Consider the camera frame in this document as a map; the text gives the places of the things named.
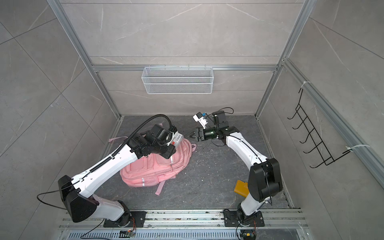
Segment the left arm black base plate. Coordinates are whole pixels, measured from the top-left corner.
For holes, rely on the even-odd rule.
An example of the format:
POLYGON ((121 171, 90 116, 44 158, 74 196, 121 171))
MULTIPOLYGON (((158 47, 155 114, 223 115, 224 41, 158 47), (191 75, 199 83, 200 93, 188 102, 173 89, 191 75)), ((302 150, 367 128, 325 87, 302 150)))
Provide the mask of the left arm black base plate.
POLYGON ((105 219, 104 228, 142 228, 147 212, 133 211, 130 214, 124 213, 117 221, 105 219))

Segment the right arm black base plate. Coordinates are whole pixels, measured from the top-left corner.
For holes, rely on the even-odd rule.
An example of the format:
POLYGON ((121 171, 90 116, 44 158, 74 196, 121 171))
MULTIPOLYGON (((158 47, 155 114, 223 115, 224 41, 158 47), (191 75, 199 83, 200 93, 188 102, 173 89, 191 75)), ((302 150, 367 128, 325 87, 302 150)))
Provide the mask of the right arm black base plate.
POLYGON ((246 216, 241 210, 223 210, 224 223, 226 227, 236 227, 238 225, 249 227, 264 227, 264 217, 260 211, 246 216))

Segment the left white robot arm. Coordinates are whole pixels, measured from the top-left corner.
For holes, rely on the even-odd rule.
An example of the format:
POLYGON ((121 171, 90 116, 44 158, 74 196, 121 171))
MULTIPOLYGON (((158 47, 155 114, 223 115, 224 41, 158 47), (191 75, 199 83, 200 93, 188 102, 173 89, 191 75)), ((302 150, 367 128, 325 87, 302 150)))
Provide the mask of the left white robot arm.
POLYGON ((146 133, 134 133, 111 154, 74 177, 59 179, 61 200, 75 223, 90 217, 109 220, 119 227, 131 222, 131 212, 122 201, 110 201, 95 195, 95 191, 117 172, 150 154, 169 159, 183 139, 176 127, 170 130, 156 124, 146 133))

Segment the pink student backpack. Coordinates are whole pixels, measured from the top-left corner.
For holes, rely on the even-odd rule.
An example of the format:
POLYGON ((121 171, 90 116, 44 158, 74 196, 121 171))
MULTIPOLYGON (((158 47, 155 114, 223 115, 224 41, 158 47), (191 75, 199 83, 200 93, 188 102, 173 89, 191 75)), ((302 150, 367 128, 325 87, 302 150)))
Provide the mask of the pink student backpack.
POLYGON ((121 169, 120 176, 129 187, 157 186, 155 194, 159 196, 165 182, 174 179, 178 173, 187 167, 196 149, 196 144, 183 138, 177 146, 176 153, 169 159, 165 159, 159 154, 150 154, 121 169))

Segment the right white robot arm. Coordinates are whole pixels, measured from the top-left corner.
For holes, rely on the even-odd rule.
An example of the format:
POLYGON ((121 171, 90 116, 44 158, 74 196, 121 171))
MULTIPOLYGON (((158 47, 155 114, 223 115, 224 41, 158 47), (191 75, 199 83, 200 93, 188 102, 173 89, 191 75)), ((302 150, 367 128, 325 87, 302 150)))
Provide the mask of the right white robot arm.
POLYGON ((232 149, 250 170, 248 179, 249 193, 240 203, 238 216, 247 218, 259 211, 265 201, 271 200, 283 190, 279 162, 267 158, 258 152, 236 127, 216 129, 196 128, 188 138, 197 142, 218 139, 232 149))

